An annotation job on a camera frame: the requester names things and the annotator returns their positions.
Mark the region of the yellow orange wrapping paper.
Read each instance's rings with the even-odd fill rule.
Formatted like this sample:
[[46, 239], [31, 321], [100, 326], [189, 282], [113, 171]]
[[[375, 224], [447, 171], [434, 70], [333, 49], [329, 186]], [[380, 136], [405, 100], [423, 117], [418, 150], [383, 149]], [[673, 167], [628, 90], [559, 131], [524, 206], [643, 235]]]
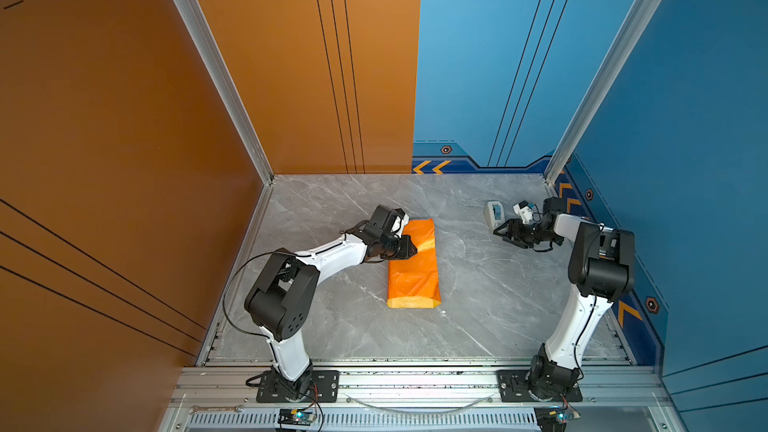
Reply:
[[408, 260], [389, 263], [387, 305], [393, 309], [432, 309], [442, 302], [432, 219], [410, 221], [404, 234], [417, 253]]

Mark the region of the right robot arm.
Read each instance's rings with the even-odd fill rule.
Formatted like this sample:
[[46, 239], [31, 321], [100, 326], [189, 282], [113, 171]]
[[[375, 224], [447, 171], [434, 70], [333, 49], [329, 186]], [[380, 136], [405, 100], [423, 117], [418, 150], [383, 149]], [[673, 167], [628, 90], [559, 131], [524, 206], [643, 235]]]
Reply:
[[567, 267], [571, 284], [568, 301], [552, 335], [533, 356], [524, 380], [535, 401], [570, 399], [584, 377], [586, 346], [605, 313], [635, 284], [635, 235], [567, 212], [563, 198], [550, 197], [537, 212], [522, 201], [516, 216], [494, 227], [505, 242], [539, 253], [572, 243]]

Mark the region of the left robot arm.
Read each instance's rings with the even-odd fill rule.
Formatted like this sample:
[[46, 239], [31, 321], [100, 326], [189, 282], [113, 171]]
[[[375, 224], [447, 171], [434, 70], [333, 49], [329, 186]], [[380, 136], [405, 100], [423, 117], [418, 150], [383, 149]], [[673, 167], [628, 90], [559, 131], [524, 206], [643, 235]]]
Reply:
[[277, 392], [290, 401], [310, 396], [313, 364], [301, 329], [320, 283], [376, 259], [408, 260], [417, 254], [410, 236], [392, 232], [374, 238], [343, 234], [307, 251], [280, 248], [271, 253], [244, 300], [244, 309], [266, 337], [273, 358], [268, 378]]

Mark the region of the white tape dispenser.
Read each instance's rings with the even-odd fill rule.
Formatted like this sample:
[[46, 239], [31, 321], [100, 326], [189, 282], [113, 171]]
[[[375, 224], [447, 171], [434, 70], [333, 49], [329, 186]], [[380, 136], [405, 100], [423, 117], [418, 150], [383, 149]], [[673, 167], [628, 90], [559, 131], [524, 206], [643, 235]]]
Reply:
[[490, 232], [493, 233], [506, 222], [506, 214], [503, 204], [497, 200], [488, 201], [485, 204], [484, 217]]

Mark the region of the right green circuit board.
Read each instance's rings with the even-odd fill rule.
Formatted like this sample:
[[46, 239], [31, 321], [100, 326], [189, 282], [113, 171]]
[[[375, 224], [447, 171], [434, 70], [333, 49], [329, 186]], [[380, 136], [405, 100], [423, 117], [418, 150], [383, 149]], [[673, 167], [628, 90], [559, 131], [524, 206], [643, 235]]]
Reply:
[[565, 432], [565, 412], [560, 408], [535, 408], [537, 425], [542, 432]]

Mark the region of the green circuit board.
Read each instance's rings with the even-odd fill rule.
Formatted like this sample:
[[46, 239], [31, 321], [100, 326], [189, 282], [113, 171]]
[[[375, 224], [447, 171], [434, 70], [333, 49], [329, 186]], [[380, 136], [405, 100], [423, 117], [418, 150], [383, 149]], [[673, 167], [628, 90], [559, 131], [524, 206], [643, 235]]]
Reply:
[[535, 408], [537, 425], [542, 432], [565, 432], [565, 412], [560, 408]]
[[276, 423], [279, 429], [306, 431], [319, 424], [319, 416], [309, 409], [282, 408], [279, 410]]

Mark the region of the left green circuit board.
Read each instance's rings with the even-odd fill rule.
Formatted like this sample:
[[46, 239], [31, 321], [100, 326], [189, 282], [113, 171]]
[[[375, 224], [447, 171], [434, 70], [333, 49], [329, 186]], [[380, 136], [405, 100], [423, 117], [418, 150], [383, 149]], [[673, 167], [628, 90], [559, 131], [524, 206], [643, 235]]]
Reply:
[[282, 408], [279, 410], [276, 423], [279, 429], [306, 431], [319, 424], [319, 416], [309, 409]]

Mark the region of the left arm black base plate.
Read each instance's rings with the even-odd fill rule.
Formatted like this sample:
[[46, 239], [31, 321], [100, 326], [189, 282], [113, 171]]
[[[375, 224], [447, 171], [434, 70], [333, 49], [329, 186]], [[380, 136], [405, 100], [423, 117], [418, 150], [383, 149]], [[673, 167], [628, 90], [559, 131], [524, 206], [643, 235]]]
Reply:
[[256, 401], [258, 403], [321, 404], [337, 401], [340, 373], [338, 370], [309, 368], [296, 381], [289, 381], [274, 368], [259, 377]]

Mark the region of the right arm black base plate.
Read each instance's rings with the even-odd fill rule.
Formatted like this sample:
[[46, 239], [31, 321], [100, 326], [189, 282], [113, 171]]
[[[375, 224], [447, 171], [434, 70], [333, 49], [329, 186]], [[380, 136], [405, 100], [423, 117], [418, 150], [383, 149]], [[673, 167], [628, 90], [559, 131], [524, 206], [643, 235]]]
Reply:
[[530, 370], [506, 369], [496, 372], [496, 379], [501, 400], [512, 402], [568, 402], [579, 403], [584, 400], [577, 378], [577, 369], [555, 371], [552, 374], [541, 372], [530, 378]]

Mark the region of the clear tube on rail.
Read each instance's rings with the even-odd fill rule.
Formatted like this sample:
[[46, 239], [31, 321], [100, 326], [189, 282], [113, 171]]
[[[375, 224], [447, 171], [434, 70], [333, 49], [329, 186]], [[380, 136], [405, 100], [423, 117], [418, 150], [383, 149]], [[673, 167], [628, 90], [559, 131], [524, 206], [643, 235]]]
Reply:
[[385, 406], [381, 404], [374, 404], [371, 402], [365, 402], [361, 399], [346, 396], [344, 405], [349, 407], [360, 407], [373, 412], [409, 416], [409, 415], [436, 415], [436, 416], [452, 416], [467, 412], [475, 407], [483, 404], [491, 403], [494, 400], [493, 395], [488, 395], [470, 401], [460, 406], [449, 407], [446, 404], [437, 403], [416, 403], [411, 406]]

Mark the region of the aluminium front rail frame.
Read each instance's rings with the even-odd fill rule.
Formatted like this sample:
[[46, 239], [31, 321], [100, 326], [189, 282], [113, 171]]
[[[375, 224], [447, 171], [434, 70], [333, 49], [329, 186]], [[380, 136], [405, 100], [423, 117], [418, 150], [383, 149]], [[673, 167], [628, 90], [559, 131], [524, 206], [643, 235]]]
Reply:
[[[319, 424], [306, 431], [541, 431], [535, 408], [560, 408], [566, 431], [681, 431], [684, 423], [655, 371], [619, 362], [589, 362], [579, 403], [501, 400], [496, 372], [519, 361], [422, 360], [319, 362], [338, 370], [337, 401], [258, 403], [265, 364], [224, 363], [185, 369], [161, 419], [164, 431], [293, 431], [279, 429], [279, 410], [309, 409]], [[385, 406], [460, 406], [493, 395], [491, 403], [452, 416], [398, 416], [344, 405], [346, 396]]]

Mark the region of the right aluminium corner post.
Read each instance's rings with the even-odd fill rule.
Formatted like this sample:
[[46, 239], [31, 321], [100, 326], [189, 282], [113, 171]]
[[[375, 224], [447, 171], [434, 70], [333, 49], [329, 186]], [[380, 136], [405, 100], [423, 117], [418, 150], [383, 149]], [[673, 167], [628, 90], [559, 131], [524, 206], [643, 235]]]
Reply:
[[634, 0], [544, 172], [554, 186], [662, 0]]

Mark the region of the aluminium corner post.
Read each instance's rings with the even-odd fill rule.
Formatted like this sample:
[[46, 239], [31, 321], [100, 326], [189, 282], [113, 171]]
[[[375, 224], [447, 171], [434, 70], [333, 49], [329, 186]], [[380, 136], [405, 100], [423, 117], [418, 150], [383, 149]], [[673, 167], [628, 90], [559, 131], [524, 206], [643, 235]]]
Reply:
[[173, 0], [219, 97], [261, 181], [271, 186], [274, 172], [198, 0]]
[[662, 0], [634, 0], [544, 172], [554, 186]]

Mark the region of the left aluminium corner post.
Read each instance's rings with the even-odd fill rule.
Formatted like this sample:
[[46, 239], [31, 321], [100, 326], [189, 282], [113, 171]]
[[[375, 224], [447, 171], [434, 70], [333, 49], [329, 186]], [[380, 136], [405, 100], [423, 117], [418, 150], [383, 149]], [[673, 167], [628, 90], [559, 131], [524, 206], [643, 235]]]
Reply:
[[274, 172], [198, 0], [173, 0], [219, 97], [261, 181], [271, 186]]

